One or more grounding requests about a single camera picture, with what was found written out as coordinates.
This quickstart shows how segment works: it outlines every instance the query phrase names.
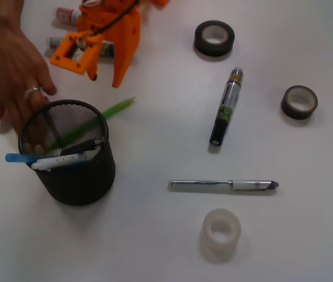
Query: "black tape roll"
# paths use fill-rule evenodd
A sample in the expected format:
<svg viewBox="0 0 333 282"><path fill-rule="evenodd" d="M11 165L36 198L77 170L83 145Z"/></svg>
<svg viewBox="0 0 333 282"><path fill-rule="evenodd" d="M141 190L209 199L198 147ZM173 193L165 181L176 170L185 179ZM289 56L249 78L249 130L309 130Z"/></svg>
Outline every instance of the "black tape roll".
<svg viewBox="0 0 333 282"><path fill-rule="evenodd" d="M292 103L297 103L301 105L302 108L298 109L294 107ZM281 103L283 112L290 118L298 120L309 118L317 106L318 99L315 93L301 85L288 88Z"/></svg>
<svg viewBox="0 0 333 282"><path fill-rule="evenodd" d="M221 38L222 42L210 43L207 36ZM204 55L219 57L232 50L234 40L235 32L225 22L207 21L198 25L195 30L194 46Z"/></svg>

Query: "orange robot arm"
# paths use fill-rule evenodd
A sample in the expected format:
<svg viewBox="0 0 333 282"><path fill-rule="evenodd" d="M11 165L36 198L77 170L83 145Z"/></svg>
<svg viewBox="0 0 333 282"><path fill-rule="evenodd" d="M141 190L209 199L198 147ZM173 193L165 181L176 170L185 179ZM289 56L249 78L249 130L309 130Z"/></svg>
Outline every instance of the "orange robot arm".
<svg viewBox="0 0 333 282"><path fill-rule="evenodd" d="M169 0L154 0L163 6ZM120 86L132 57L139 44L141 16L139 0L98 1L97 5L79 8L82 17L78 20L78 32L69 32L53 54L53 65L76 73L87 73L91 80L97 78L97 63L102 41L114 44L113 87ZM83 51L79 58L76 51Z"/></svg>

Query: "glue bottle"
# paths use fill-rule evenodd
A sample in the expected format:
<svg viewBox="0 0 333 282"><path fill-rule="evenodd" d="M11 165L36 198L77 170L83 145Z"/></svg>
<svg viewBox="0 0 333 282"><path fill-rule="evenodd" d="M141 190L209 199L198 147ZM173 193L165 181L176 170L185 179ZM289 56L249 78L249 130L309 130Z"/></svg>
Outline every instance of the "glue bottle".
<svg viewBox="0 0 333 282"><path fill-rule="evenodd" d="M78 18L82 16L82 12L80 10L59 7L54 9L53 15L63 24L76 26Z"/></svg>

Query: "mesh pen holder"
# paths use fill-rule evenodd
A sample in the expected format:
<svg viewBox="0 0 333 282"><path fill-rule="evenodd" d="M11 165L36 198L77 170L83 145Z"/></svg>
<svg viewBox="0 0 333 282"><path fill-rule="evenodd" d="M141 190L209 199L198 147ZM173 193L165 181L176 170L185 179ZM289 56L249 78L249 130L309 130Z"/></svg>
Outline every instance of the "mesh pen holder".
<svg viewBox="0 0 333 282"><path fill-rule="evenodd" d="M97 109L77 100L60 100L31 116L19 135L19 151L56 157L90 140L101 140L92 148L98 153L86 163L34 170L54 199L83 206L99 200L113 184L115 163L108 138L108 126Z"/></svg>

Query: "brown tape roll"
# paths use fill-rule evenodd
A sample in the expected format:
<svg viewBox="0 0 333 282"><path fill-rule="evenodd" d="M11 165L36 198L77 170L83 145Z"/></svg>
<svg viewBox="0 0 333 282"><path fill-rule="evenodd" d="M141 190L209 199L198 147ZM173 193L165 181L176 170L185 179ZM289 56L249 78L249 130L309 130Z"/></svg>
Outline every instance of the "brown tape roll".
<svg viewBox="0 0 333 282"><path fill-rule="evenodd" d="M315 93L301 85L288 88L281 103L283 112L298 120L309 118L317 106L318 99Z"/></svg>

